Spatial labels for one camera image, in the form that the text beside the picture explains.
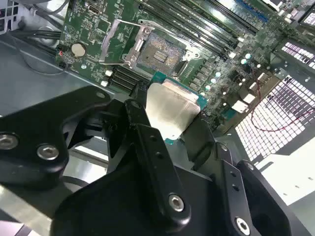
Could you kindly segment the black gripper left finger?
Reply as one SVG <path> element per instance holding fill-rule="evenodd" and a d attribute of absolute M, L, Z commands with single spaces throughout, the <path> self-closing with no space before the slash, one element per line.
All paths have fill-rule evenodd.
<path fill-rule="evenodd" d="M 160 132 L 143 105 L 112 99 L 88 86 L 0 119 L 0 180 L 48 189 L 61 179 L 68 151 L 92 136 L 107 139 L 117 172 L 135 163 L 152 201 L 151 218 L 162 228 L 183 228 L 191 209 Z"/>

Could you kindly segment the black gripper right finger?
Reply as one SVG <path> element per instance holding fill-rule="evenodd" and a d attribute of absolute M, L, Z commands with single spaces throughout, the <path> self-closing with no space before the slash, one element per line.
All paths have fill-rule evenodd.
<path fill-rule="evenodd" d="M 253 164 L 233 162 L 230 150 L 215 141 L 205 120 L 195 118 L 183 138 L 192 170 L 208 176 L 215 185 L 219 235 L 310 235 Z"/>

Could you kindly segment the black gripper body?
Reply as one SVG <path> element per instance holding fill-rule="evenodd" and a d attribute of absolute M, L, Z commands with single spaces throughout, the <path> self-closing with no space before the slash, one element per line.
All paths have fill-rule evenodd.
<path fill-rule="evenodd" d="M 181 236 L 226 236 L 216 190 L 209 178 L 176 168 L 191 206 L 191 220 Z M 62 202 L 55 213 L 53 236 L 163 236 L 151 218 L 152 201 L 135 163 L 103 176 Z"/>

